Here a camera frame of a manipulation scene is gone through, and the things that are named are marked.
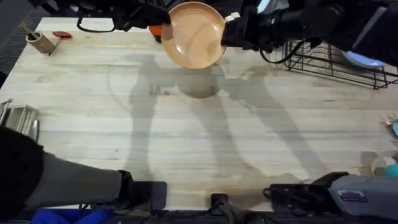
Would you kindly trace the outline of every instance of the red object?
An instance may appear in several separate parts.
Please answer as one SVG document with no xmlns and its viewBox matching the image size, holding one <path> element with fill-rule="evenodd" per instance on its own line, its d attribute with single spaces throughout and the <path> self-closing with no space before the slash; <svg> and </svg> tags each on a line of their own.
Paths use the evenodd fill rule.
<svg viewBox="0 0 398 224">
<path fill-rule="evenodd" d="M 162 26 L 149 26 L 149 31 L 152 35 L 162 35 Z"/>
<path fill-rule="evenodd" d="M 52 34 L 59 38 L 72 38 L 72 35 L 70 35 L 70 33 L 65 31 L 54 31 L 52 32 Z"/>
</svg>

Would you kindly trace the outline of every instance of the dish rack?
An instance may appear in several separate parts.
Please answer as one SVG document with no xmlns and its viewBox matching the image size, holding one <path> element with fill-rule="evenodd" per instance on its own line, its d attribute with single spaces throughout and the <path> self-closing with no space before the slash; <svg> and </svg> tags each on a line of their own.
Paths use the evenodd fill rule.
<svg viewBox="0 0 398 224">
<path fill-rule="evenodd" d="M 286 57 L 298 42 L 287 42 L 282 49 L 282 57 Z M 304 44 L 284 62 L 287 70 L 317 75 L 332 80 L 340 80 L 361 86 L 371 86 L 375 90 L 387 88 L 398 83 L 398 69 L 389 65 L 375 68 L 358 67 L 344 58 L 342 52 L 330 44 L 322 43 L 310 48 Z"/>
</svg>

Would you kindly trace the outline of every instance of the wood grain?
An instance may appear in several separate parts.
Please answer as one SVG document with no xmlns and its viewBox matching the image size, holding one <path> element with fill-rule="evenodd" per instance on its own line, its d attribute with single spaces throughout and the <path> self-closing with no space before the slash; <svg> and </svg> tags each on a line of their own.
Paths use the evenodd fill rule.
<svg viewBox="0 0 398 224">
<path fill-rule="evenodd" d="M 373 91 L 278 70 L 256 52 L 227 49 L 217 65 L 180 68 L 147 30 L 89 34 L 76 19 L 51 57 L 27 46 L 0 91 L 40 111 L 40 144 L 70 161 L 126 169 L 168 183 L 168 209 L 204 209 L 213 192 L 241 208 L 269 210 L 271 183 L 359 174 L 396 148 L 380 116 L 398 109 L 398 89 Z M 111 27 L 87 19 L 89 29 Z"/>
</svg>

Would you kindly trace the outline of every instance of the blue object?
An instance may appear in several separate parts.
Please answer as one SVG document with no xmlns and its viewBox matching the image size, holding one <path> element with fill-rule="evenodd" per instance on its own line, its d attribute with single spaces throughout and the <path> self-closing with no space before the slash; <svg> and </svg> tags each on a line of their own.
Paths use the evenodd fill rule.
<svg viewBox="0 0 398 224">
<path fill-rule="evenodd" d="M 356 54 L 354 52 L 347 52 L 347 55 L 350 56 L 353 60 L 363 64 L 363 65 L 368 65 L 368 66 L 374 66 L 374 67 L 381 67 L 381 66 L 385 66 L 386 63 L 378 61 L 378 60 L 374 60 L 371 58 L 367 58 L 365 56 Z"/>
<path fill-rule="evenodd" d="M 33 224 L 95 224 L 110 219 L 112 210 L 40 209 Z"/>
<path fill-rule="evenodd" d="M 398 122 L 394 122 L 392 124 L 392 130 L 394 131 L 394 133 L 398 136 Z"/>
<path fill-rule="evenodd" d="M 387 166 L 384 169 L 384 175 L 388 177 L 398 177 L 398 164 Z"/>
</svg>

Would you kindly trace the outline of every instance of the wooden cup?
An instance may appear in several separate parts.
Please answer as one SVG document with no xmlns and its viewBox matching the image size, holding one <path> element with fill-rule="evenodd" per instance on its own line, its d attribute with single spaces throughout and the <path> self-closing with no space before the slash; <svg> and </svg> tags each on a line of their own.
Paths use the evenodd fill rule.
<svg viewBox="0 0 398 224">
<path fill-rule="evenodd" d="M 54 48 L 54 44 L 42 32 L 35 31 L 34 34 L 39 38 L 34 39 L 31 35 L 27 35 L 25 40 L 39 52 L 47 54 Z"/>
</svg>

